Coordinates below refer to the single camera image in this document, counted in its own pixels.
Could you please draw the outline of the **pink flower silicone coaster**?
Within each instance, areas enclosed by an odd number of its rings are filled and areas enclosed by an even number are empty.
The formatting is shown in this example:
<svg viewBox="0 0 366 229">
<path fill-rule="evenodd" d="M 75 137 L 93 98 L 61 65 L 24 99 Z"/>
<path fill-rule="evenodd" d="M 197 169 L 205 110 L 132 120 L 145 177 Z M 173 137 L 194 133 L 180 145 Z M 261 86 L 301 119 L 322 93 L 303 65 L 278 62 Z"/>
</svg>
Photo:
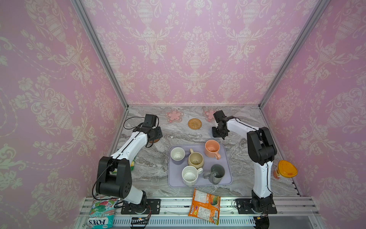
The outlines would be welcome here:
<svg viewBox="0 0 366 229">
<path fill-rule="evenodd" d="M 166 118 L 168 123 L 180 123 L 183 120 L 184 113 L 174 109 L 166 113 Z"/>
</svg>

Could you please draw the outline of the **woven rattan round coaster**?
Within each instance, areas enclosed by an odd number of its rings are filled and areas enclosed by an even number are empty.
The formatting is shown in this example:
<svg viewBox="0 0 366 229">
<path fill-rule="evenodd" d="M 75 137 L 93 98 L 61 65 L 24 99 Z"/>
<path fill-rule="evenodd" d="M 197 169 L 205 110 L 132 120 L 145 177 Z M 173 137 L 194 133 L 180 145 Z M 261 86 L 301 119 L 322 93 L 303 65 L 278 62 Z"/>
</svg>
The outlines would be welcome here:
<svg viewBox="0 0 366 229">
<path fill-rule="evenodd" d="M 202 121 L 198 118 L 192 118 L 188 121 L 188 127 L 192 130 L 198 130 L 202 127 Z"/>
</svg>

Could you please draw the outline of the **brown round wooden coaster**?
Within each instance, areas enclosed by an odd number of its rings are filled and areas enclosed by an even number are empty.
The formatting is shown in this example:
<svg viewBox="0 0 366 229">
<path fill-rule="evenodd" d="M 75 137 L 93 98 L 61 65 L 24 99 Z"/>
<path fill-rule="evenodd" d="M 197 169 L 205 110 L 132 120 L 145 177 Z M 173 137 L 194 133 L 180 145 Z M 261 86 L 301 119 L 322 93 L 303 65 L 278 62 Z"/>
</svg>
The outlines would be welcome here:
<svg viewBox="0 0 366 229">
<path fill-rule="evenodd" d="M 158 142 L 160 140 L 160 138 L 159 139 L 155 139 L 155 140 L 153 140 L 153 141 L 149 141 L 149 143 L 156 143 L 156 142 Z"/>
</svg>

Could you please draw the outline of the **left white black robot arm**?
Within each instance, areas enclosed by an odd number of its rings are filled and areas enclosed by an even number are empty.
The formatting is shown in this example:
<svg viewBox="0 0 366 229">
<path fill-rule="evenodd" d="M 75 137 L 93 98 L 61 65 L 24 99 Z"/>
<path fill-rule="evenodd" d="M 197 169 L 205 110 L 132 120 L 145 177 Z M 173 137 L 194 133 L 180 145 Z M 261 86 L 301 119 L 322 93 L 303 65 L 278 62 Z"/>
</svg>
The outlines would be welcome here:
<svg viewBox="0 0 366 229">
<path fill-rule="evenodd" d="M 95 182 L 96 193 L 119 198 L 132 211 L 144 213 L 148 207 L 146 192 L 132 185 L 131 164 L 142 148 L 162 137 L 160 127 L 136 127 L 119 150 L 100 159 Z"/>
</svg>

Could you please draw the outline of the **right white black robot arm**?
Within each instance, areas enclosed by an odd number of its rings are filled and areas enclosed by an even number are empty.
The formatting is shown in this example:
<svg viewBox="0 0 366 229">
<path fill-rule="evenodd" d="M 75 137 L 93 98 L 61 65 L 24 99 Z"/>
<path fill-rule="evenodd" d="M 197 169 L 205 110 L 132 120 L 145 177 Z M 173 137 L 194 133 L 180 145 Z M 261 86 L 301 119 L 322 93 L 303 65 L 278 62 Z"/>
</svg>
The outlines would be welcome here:
<svg viewBox="0 0 366 229">
<path fill-rule="evenodd" d="M 276 214 L 270 172 L 277 149 L 270 130 L 244 123 L 235 116 L 226 116 L 221 110 L 214 113 L 214 119 L 217 126 L 212 128 L 213 137 L 225 139 L 230 132 L 234 132 L 247 140 L 248 155 L 254 163 L 253 212 Z"/>
</svg>

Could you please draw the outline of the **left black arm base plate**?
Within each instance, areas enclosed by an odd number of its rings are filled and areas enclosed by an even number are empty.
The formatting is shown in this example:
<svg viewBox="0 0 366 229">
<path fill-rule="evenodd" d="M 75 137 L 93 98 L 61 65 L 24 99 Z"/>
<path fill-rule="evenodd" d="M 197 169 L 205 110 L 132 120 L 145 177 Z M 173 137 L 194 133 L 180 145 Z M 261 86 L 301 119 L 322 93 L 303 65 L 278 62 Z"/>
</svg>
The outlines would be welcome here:
<svg viewBox="0 0 366 229">
<path fill-rule="evenodd" d="M 133 214 L 159 214 L 161 207 L 161 199 L 159 198 L 148 198 L 145 205 L 132 204 L 123 201 L 120 213 L 122 215 L 133 215 Z"/>
</svg>

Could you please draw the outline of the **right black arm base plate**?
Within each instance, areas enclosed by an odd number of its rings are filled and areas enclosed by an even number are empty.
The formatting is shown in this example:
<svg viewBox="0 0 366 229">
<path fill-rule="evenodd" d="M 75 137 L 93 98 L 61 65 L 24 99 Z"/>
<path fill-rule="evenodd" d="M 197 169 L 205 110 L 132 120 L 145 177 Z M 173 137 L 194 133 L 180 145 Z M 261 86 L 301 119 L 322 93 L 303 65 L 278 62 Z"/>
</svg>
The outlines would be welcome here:
<svg viewBox="0 0 366 229">
<path fill-rule="evenodd" d="M 272 199 L 261 201 L 255 198 L 238 198 L 235 200 L 234 206 L 239 214 L 277 214 L 277 209 Z"/>
</svg>

